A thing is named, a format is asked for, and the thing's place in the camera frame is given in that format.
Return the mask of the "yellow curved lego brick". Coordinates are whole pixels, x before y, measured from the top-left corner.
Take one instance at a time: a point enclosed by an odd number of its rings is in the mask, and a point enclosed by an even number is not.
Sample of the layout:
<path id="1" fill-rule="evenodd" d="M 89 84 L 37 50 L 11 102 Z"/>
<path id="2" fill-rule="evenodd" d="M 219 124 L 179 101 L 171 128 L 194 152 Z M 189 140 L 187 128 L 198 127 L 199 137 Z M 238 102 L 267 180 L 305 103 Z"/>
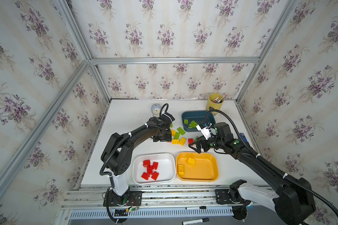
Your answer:
<path id="1" fill-rule="evenodd" d="M 185 168 L 184 168 L 184 165 L 178 165 L 178 175 L 179 176 L 183 176 L 184 173 L 185 173 Z"/>

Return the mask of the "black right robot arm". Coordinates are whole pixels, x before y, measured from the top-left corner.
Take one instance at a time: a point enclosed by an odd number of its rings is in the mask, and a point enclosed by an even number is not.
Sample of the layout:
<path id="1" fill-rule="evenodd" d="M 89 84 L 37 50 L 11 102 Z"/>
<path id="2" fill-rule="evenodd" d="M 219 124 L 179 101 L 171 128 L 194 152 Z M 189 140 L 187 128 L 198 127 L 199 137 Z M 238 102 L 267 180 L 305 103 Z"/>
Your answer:
<path id="1" fill-rule="evenodd" d="M 276 193 L 274 198 L 263 198 L 258 193 L 250 198 L 242 192 L 245 182 L 240 181 L 232 184 L 230 188 L 232 201 L 251 200 L 272 209 L 288 225 L 303 225 L 305 219 L 316 211 L 315 199 L 317 198 L 338 218 L 338 209 L 316 193 L 306 179 L 296 179 L 280 170 L 243 140 L 235 123 L 226 113 L 214 109 L 207 111 L 204 121 L 198 124 L 196 129 L 202 133 L 202 136 L 189 144 L 189 148 L 197 153 L 222 149 L 224 154 L 245 164 L 264 179 Z"/>

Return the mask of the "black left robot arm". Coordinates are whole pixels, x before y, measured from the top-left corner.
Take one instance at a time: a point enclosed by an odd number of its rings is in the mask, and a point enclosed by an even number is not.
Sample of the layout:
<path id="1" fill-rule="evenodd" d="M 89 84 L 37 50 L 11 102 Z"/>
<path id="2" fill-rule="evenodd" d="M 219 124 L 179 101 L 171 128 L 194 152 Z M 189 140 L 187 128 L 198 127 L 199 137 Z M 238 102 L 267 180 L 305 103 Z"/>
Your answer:
<path id="1" fill-rule="evenodd" d="M 169 104 L 165 103 L 159 111 L 159 116 L 151 117 L 144 125 L 122 135 L 114 133 L 107 142 L 100 157 L 103 162 L 99 174 L 110 178 L 110 193 L 118 197 L 129 195 L 129 185 L 126 171 L 130 166 L 134 149 L 147 139 L 153 142 L 170 142 L 172 134 L 170 125 L 175 121 L 168 113 Z"/>

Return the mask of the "yellow plastic tray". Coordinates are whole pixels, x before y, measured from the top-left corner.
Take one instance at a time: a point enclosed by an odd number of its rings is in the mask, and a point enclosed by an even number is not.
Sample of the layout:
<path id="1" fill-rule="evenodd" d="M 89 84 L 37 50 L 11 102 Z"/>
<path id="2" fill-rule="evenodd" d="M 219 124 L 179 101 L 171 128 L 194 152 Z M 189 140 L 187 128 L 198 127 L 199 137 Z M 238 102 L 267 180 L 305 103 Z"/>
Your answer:
<path id="1" fill-rule="evenodd" d="M 195 159 L 195 165 L 187 164 L 187 159 Z M 178 165 L 184 165 L 185 173 L 183 176 L 178 175 L 182 181 L 195 182 L 214 182 L 219 178 L 219 169 L 216 158 L 209 153 L 182 152 L 176 158 L 176 169 Z"/>

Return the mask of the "blue round alarm clock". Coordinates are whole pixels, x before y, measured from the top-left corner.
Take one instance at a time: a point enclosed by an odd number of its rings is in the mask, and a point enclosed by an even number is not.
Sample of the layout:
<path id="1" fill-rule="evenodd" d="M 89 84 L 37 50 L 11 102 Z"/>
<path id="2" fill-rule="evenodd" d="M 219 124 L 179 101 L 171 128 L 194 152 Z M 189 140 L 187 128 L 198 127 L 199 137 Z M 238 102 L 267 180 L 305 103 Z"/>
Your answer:
<path id="1" fill-rule="evenodd" d="M 161 105 L 160 104 L 153 104 L 151 106 L 151 111 L 152 111 L 154 117 L 160 117 Z"/>

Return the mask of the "blue tool on table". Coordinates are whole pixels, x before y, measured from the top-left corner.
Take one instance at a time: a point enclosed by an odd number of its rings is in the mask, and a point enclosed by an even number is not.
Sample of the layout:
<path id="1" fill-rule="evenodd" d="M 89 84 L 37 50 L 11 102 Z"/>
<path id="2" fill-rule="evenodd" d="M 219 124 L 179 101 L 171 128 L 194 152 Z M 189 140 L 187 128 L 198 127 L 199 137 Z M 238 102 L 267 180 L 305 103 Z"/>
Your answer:
<path id="1" fill-rule="evenodd" d="M 247 138 L 246 138 L 246 136 L 244 135 L 244 133 L 239 133 L 239 135 L 240 135 L 240 137 L 241 137 L 241 139 L 242 139 L 242 141 L 243 141 L 244 143 L 248 143 Z"/>

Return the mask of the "dark teal plastic bin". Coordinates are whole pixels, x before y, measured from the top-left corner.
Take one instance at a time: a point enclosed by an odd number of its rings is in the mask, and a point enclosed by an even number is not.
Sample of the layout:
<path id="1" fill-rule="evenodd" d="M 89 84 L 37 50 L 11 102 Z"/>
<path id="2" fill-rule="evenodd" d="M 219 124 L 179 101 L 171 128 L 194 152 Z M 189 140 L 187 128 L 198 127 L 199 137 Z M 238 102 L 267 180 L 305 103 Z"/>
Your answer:
<path id="1" fill-rule="evenodd" d="M 202 122 L 212 123 L 212 125 L 216 124 L 216 120 L 212 113 L 209 113 L 206 117 L 207 111 L 206 110 L 199 110 L 199 111 L 186 111 L 183 112 L 181 115 L 182 124 L 184 127 L 185 132 L 199 132 L 196 128 L 189 128 L 188 125 L 191 121 L 196 121 L 198 124 Z"/>

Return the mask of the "white plastic tray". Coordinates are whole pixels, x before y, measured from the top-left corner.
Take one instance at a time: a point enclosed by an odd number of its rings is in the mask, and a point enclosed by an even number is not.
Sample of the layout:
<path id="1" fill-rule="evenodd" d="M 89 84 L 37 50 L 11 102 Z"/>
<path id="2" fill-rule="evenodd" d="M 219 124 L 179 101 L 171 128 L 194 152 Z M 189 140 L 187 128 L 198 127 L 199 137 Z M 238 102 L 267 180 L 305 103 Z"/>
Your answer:
<path id="1" fill-rule="evenodd" d="M 147 174 L 147 168 L 144 167 L 144 161 L 149 160 L 150 165 L 157 165 L 157 169 L 153 172 L 157 172 L 158 176 L 155 179 L 152 175 L 148 177 L 148 180 L 142 177 L 143 173 Z M 138 156 L 133 163 L 132 178 L 135 184 L 138 185 L 151 185 L 157 183 L 165 183 L 172 181 L 176 176 L 176 165 L 174 157 L 168 153 L 148 154 Z"/>

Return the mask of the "yellow pen cup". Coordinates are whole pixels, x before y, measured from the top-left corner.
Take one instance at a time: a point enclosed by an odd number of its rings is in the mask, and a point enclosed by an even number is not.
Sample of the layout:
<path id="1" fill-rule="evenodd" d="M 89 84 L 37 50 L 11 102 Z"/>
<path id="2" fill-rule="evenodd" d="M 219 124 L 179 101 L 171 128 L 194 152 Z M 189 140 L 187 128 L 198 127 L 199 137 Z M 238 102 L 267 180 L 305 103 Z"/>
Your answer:
<path id="1" fill-rule="evenodd" d="M 210 94 L 207 99 L 206 110 L 207 111 L 213 109 L 220 110 L 224 102 L 224 97 L 225 96 L 218 93 Z"/>

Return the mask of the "black marker pen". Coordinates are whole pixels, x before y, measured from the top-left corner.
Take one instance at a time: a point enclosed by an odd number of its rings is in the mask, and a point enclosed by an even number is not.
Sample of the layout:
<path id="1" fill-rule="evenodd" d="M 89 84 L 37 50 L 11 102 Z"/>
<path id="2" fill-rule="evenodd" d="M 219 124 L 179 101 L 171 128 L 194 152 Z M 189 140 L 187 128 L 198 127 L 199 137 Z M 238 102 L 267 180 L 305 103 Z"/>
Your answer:
<path id="1" fill-rule="evenodd" d="M 200 219 L 194 219 L 194 220 L 189 220 L 189 221 L 183 221 L 182 225 L 195 225 L 195 224 L 200 224 L 204 222 L 208 222 L 209 218 L 200 218 Z"/>

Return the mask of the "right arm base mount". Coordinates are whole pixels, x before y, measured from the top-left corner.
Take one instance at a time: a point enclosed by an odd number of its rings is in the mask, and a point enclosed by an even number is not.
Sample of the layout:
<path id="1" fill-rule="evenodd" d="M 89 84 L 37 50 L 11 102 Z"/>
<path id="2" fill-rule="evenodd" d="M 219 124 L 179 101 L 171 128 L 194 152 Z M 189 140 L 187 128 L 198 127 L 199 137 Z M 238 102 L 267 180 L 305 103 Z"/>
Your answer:
<path id="1" fill-rule="evenodd" d="M 245 180 L 238 180 L 230 185 L 227 189 L 216 189 L 216 203 L 225 205 L 235 203 L 237 206 L 232 207 L 232 217 L 237 221 L 244 221 L 247 217 L 247 207 L 252 203 L 250 200 L 245 200 L 239 194 L 239 187 L 246 184 Z"/>

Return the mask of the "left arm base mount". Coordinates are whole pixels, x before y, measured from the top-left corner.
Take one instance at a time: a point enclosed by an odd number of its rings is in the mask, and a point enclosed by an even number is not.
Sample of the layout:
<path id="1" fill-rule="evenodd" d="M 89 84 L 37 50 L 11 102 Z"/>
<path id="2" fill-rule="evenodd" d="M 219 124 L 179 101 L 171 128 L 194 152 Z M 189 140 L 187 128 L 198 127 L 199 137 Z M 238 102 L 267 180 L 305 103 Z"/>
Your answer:
<path id="1" fill-rule="evenodd" d="M 137 211 L 141 206 L 142 194 L 142 191 L 127 190 L 123 196 L 119 196 L 109 188 L 102 194 L 103 206 L 113 221 L 126 220 L 130 212 Z"/>

